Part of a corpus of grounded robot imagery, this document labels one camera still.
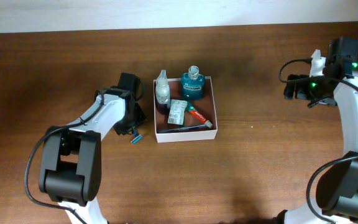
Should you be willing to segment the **Colgate toothpaste tube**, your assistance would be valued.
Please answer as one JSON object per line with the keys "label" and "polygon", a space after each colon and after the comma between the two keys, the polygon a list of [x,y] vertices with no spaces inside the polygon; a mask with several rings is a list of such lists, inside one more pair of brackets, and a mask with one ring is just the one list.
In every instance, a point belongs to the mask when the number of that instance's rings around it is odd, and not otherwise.
{"label": "Colgate toothpaste tube", "polygon": [[186,110],[207,128],[211,129],[213,127],[212,122],[206,119],[189,101],[187,102]]}

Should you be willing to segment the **blue white toothbrush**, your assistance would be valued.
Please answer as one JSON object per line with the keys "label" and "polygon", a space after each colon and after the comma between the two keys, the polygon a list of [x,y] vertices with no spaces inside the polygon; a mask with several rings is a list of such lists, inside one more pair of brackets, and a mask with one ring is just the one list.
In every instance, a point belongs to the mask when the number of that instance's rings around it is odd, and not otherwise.
{"label": "blue white toothbrush", "polygon": [[209,127],[205,124],[201,124],[201,125],[197,125],[197,126],[187,126],[187,127],[173,128],[173,129],[162,129],[158,133],[159,134],[178,133],[178,132],[192,131],[192,130],[203,129],[203,128],[209,128]]}

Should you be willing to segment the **green white soap bar pack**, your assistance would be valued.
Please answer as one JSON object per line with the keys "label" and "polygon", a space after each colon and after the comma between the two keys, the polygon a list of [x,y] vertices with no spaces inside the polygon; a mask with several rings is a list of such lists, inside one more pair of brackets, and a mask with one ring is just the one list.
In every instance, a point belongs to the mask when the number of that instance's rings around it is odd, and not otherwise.
{"label": "green white soap bar pack", "polygon": [[168,124],[184,125],[185,111],[188,102],[185,100],[171,100]]}

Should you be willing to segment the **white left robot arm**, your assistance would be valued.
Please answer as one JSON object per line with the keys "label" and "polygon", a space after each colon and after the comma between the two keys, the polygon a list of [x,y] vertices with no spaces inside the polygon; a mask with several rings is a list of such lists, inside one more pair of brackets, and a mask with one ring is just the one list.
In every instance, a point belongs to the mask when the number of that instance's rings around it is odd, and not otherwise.
{"label": "white left robot arm", "polygon": [[102,178],[101,142],[110,130],[139,137],[136,128],[145,121],[138,104],[142,95],[140,78],[122,73],[117,85],[96,91],[81,116],[51,126],[41,139],[39,189],[72,223],[107,223],[96,197]]}

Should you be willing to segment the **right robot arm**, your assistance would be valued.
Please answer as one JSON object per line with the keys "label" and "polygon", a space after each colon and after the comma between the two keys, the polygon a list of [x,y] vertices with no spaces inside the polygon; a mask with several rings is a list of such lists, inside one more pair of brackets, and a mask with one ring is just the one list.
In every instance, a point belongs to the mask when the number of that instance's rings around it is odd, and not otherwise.
{"label": "right robot arm", "polygon": [[308,107],[336,106],[341,116],[343,155],[318,168],[306,187],[306,202],[283,210],[274,223],[358,223],[358,40],[339,37],[327,56],[315,50],[303,59],[307,75],[289,75],[285,99],[307,100]]}

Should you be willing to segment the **blue disposable razor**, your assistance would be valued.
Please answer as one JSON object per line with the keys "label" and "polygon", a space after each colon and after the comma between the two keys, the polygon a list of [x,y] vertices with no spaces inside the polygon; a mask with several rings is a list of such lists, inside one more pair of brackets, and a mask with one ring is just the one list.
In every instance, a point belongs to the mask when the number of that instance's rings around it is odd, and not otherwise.
{"label": "blue disposable razor", "polygon": [[134,138],[131,140],[131,144],[136,144],[137,142],[139,142],[142,139],[142,135],[139,134],[139,132],[137,131],[136,128],[132,128],[132,133]]}

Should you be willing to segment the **blue Listerine mouthwash bottle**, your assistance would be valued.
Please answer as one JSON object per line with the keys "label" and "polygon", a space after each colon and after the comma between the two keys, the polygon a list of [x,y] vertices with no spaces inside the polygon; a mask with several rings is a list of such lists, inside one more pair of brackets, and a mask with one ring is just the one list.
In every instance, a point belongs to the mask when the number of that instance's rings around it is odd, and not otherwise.
{"label": "blue Listerine mouthwash bottle", "polygon": [[203,97],[205,76],[200,74],[196,65],[192,65],[181,76],[181,97],[187,101],[200,100]]}

